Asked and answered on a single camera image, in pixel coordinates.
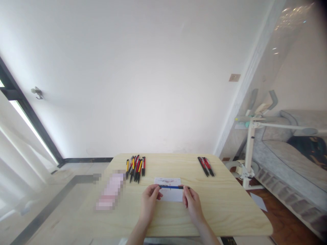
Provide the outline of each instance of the blue pen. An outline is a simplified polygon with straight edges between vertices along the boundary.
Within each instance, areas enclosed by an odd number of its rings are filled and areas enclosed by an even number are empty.
[[[159,185],[161,188],[169,188],[169,189],[183,189],[183,186],[170,186],[170,185]]]

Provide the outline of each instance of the tile floor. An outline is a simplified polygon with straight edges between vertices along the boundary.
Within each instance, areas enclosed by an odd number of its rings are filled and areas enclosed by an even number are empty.
[[[108,164],[109,163],[68,163],[64,165],[53,175],[54,182],[49,185],[48,189],[45,191],[44,198],[32,206],[27,214],[21,216],[19,213],[16,213],[9,219],[6,219],[6,222],[0,222],[0,243],[10,244],[75,175],[100,174],[104,172]],[[81,238],[75,237],[75,235],[70,232],[70,227],[74,225],[71,223],[70,217],[78,210],[78,207],[82,204],[91,188],[92,184],[76,184],[26,244],[124,244],[124,241],[120,241],[120,239]],[[273,245],[268,237],[235,237],[234,239],[237,245]],[[199,238],[167,238],[165,240],[167,244],[202,244]]]

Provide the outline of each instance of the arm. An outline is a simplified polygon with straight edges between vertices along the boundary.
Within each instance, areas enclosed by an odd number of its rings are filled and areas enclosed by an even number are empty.
[[[193,189],[188,189],[188,186],[184,186],[183,203],[185,208],[188,209],[193,224],[200,233],[203,244],[220,245],[220,242],[203,216],[199,195]]]
[[[156,199],[160,200],[162,194],[159,192],[158,184],[150,185],[142,194],[141,214],[139,220],[129,235],[126,245],[142,245],[148,227],[151,224],[154,210],[156,208]]]

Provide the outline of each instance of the floor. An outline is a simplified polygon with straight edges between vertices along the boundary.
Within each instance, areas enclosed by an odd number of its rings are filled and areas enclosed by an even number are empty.
[[[75,175],[100,174],[107,166],[108,163],[68,163],[64,165],[53,175],[54,182],[46,190],[44,199],[34,205],[30,212],[24,216],[15,214],[11,219],[6,220],[6,222],[0,222],[0,243],[11,244],[15,237],[35,218],[40,210],[42,210]],[[76,184],[26,244],[118,245],[119,240],[117,239],[79,239],[69,232],[69,227],[73,226],[73,224],[70,223],[70,217],[74,215],[74,212],[81,205],[91,187],[92,184]],[[267,190],[255,190],[251,192],[264,199],[268,209],[268,212],[265,212],[265,214],[274,228],[272,237],[278,245],[321,243],[306,226]],[[237,245],[273,245],[273,242],[268,237],[234,237],[234,239]],[[201,242],[199,240],[188,240],[187,244],[201,244]]]
[[[260,184],[256,179],[250,185]],[[270,220],[274,233],[271,236],[278,245],[324,244],[308,227],[306,227],[290,210],[288,210],[268,190],[247,191],[249,194],[260,196],[265,202],[268,212],[264,213]]]

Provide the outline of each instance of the finger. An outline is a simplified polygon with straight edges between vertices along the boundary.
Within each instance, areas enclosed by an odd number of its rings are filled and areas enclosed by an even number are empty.
[[[144,193],[146,193],[148,196],[151,196],[152,193],[153,193],[153,191],[154,191],[154,189],[156,189],[157,186],[159,186],[159,184],[152,184],[152,185],[149,185],[149,186],[145,189]]]
[[[184,203],[185,208],[187,208],[188,207],[188,202],[187,202],[187,198],[186,198],[184,192],[183,192],[183,203]]]
[[[158,194],[159,194],[159,191],[160,191],[160,187],[159,187],[159,185],[154,189],[154,191],[153,191],[153,193],[152,193],[152,195],[151,195],[151,198],[152,199],[157,199],[157,196],[158,196]]]
[[[193,201],[193,198],[192,198],[192,195],[190,193],[190,190],[189,190],[188,186],[186,186],[186,185],[184,186],[184,193],[185,193],[187,202]]]
[[[157,195],[157,199],[160,200],[163,196],[164,196],[164,195],[163,195],[162,193],[159,192],[158,195]]]
[[[190,190],[190,193],[191,193],[191,196],[193,197],[194,200],[199,200],[199,195],[197,194],[197,192],[193,189],[189,189]]]

